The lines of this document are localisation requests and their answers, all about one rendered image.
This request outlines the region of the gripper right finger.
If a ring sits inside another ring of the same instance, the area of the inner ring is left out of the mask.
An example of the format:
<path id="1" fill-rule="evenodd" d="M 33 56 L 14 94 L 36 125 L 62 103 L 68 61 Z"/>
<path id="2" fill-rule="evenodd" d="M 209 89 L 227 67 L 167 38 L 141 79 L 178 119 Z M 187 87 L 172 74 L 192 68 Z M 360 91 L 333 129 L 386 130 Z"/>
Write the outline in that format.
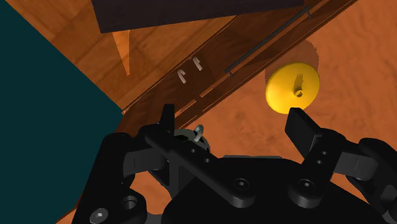
<path id="1" fill-rule="evenodd" d="M 389 224 L 397 224 L 397 151 L 365 137 L 358 143 L 321 128 L 300 108 L 291 108 L 285 133 L 303 156 L 288 186 L 290 199 L 306 209 L 318 207 L 334 174 L 342 174 Z"/>

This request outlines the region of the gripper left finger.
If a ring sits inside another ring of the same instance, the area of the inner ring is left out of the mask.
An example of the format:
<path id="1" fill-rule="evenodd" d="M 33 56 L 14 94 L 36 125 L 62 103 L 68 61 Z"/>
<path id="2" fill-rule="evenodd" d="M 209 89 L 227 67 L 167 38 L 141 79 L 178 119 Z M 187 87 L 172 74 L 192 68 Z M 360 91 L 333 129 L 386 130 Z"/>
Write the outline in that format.
<path id="1" fill-rule="evenodd" d="M 135 137 L 117 132 L 101 143 L 72 224 L 146 224 L 147 203 L 131 189 L 137 173 L 151 171 L 175 197 L 199 179 L 223 202 L 247 208 L 255 202 L 251 181 L 219 166 L 219 160 L 192 141 L 174 136 L 174 106 L 166 104 L 160 121 Z"/>

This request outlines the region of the yellow round disc with hole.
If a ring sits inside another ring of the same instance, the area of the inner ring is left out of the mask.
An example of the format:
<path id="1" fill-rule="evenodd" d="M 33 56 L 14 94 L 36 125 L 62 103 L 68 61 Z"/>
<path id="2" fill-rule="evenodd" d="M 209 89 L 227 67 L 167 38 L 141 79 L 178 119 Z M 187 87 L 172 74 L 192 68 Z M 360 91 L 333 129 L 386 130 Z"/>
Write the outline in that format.
<path id="1" fill-rule="evenodd" d="M 269 77 L 265 98 L 272 110 L 287 115 L 291 108 L 307 108 L 316 98 L 319 87 L 319 73 L 314 67 L 305 62 L 291 62 Z"/>

